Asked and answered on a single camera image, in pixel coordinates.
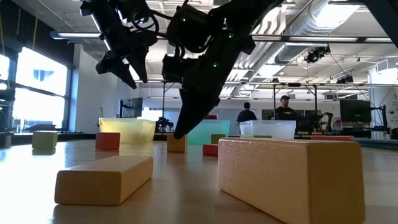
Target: clear plastic container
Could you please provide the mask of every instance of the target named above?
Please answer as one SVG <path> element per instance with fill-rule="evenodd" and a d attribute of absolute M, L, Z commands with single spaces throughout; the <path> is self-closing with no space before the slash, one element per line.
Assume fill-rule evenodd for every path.
<path fill-rule="evenodd" d="M 188 133 L 188 144 L 211 144 L 212 134 L 229 135 L 229 120 L 203 120 Z"/>
<path fill-rule="evenodd" d="M 120 133 L 120 143 L 142 143 L 154 140 L 155 121 L 136 118 L 100 118 L 101 132 Z"/>
<path fill-rule="evenodd" d="M 272 136 L 273 139 L 294 139 L 296 121 L 246 121 L 239 125 L 242 136 Z"/>

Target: wooden table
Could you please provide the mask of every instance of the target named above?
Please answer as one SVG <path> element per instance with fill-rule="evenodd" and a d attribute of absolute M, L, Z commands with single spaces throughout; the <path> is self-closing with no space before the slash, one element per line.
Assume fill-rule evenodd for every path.
<path fill-rule="evenodd" d="M 120 155 L 154 157 L 152 179 L 121 206 L 56 205 L 58 170 L 116 154 L 94 145 L 59 142 L 50 156 L 32 155 L 30 145 L 0 150 L 0 223 L 281 223 L 218 189 L 217 157 L 201 146 L 170 154 L 165 142 L 121 145 Z M 365 224 L 398 223 L 398 152 L 363 149 L 363 161 Z"/>

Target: teal plastic bin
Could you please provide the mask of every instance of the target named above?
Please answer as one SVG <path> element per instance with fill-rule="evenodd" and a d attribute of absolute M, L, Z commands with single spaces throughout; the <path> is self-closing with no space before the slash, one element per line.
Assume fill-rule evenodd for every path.
<path fill-rule="evenodd" d="M 203 120 L 188 133 L 188 144 L 211 144 L 212 134 L 229 135 L 229 120 Z"/>

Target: man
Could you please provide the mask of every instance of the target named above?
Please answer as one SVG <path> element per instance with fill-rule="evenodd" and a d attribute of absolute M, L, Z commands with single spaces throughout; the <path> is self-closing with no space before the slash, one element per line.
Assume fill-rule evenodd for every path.
<path fill-rule="evenodd" d="M 245 122 L 245 121 L 255 121 L 257 120 L 256 115 L 253 113 L 253 111 L 250 111 L 250 103 L 245 102 L 243 104 L 244 111 L 239 113 L 239 116 L 237 118 L 237 122 Z"/>
<path fill-rule="evenodd" d="M 284 95 L 280 98 L 280 103 L 282 106 L 276 109 L 276 119 L 282 121 L 295 121 L 296 112 L 289 107 L 290 97 Z"/>

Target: red wooden block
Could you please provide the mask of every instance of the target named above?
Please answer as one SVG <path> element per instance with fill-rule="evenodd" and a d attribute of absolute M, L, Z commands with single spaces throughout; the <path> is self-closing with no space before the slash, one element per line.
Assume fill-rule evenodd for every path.
<path fill-rule="evenodd" d="M 207 115 L 204 119 L 218 119 L 218 115 Z"/>
<path fill-rule="evenodd" d="M 95 149 L 99 151 L 119 150 L 120 133 L 97 133 L 95 136 Z"/>
<path fill-rule="evenodd" d="M 218 145 L 217 144 L 204 144 L 203 155 L 218 156 Z"/>
<path fill-rule="evenodd" d="M 351 141 L 351 136 L 311 136 L 311 140 Z"/>

